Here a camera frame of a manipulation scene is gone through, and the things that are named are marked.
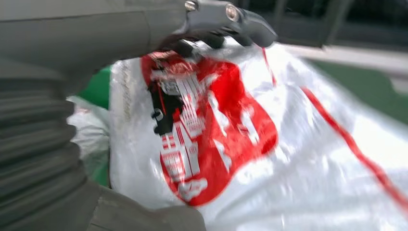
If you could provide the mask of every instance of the green fabric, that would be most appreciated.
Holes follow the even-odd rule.
[[[379,71],[321,61],[311,61],[369,106],[408,124],[408,96],[394,91],[389,78]]]
[[[109,162],[106,162],[100,169],[95,170],[91,178],[98,184],[109,187]]]
[[[81,91],[78,96],[99,107],[109,109],[109,81],[111,67],[102,69],[94,75],[87,88]]]

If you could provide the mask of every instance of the white bag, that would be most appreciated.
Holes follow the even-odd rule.
[[[281,45],[120,61],[111,183],[209,231],[408,230],[408,129]]]
[[[77,128],[71,142],[79,146],[85,171],[92,177],[95,170],[108,162],[109,112],[76,96],[68,97],[68,100],[75,103],[75,112],[67,122]]]

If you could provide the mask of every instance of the white plastic bag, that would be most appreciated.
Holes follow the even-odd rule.
[[[408,230],[407,127],[279,44],[201,53],[114,65],[115,190],[210,231]]]
[[[67,122],[77,128],[71,142],[80,147],[80,158],[87,175],[91,177],[95,170],[108,162],[109,112],[76,96],[68,100],[75,103],[75,112]]]

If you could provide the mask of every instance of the red stripe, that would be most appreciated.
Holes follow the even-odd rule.
[[[176,127],[176,131],[177,131],[178,139],[180,140],[180,144],[184,145],[184,139],[183,139],[183,135],[181,134],[180,126]]]
[[[265,50],[265,47],[262,48],[262,54],[264,55],[264,59],[265,59],[265,63],[267,65],[268,71],[269,71],[270,75],[272,76],[272,84],[275,86],[276,85],[275,75],[273,74],[272,70],[270,69],[268,58],[267,58],[267,52]]]
[[[401,207],[401,209],[405,212],[405,215],[408,217],[408,198],[406,198],[405,195],[400,192],[395,185],[393,185],[380,166],[368,159],[361,152],[350,133],[340,126],[337,121],[326,111],[326,109],[324,109],[316,96],[309,89],[302,88],[302,90],[325,121],[344,139],[357,159],[374,174],[375,178],[384,188],[385,192]]]
[[[166,107],[165,103],[163,102],[163,95],[162,95],[162,88],[160,87],[159,83],[157,83],[158,91],[159,91],[159,97],[160,97],[160,103],[162,104],[162,109],[163,113],[166,115]]]

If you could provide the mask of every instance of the screw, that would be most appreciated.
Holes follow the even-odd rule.
[[[225,13],[227,14],[227,17],[233,21],[236,22],[238,21],[240,15],[238,13],[238,9],[232,5],[231,3],[228,3],[225,9]]]
[[[186,7],[187,11],[195,11],[197,9],[197,4],[193,1],[187,1],[184,3],[184,7]]]

